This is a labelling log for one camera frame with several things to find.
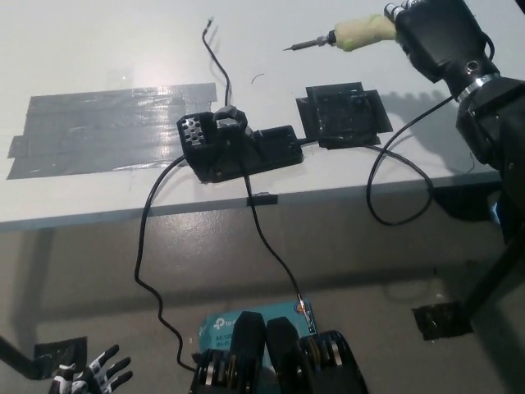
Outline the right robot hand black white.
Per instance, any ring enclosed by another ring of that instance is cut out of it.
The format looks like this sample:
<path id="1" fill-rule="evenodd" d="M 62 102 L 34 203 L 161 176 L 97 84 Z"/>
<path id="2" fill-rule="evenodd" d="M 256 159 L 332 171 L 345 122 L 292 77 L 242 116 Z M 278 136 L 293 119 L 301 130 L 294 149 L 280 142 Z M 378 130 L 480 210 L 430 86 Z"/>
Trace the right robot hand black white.
<path id="1" fill-rule="evenodd" d="M 500 73 L 486 54 L 490 40 L 465 2 L 389 3 L 384 14 L 413 67 L 433 83 L 443 80 L 453 97 L 476 79 Z"/>

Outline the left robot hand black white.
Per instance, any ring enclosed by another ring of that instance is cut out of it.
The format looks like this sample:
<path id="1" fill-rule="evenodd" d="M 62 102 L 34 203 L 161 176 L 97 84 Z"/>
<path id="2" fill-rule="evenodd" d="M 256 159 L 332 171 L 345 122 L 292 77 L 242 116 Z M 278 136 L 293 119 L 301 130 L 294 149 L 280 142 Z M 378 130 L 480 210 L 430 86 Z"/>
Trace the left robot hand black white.
<path id="1" fill-rule="evenodd" d="M 127 383 L 132 377 L 131 370 L 126 371 L 131 358 L 116 362 L 107 370 L 104 365 L 115 356 L 120 347 L 114 345 L 88 364 L 80 373 L 76 373 L 73 361 L 74 350 L 67 350 L 53 375 L 49 394 L 76 393 L 113 393 L 118 387 Z"/>

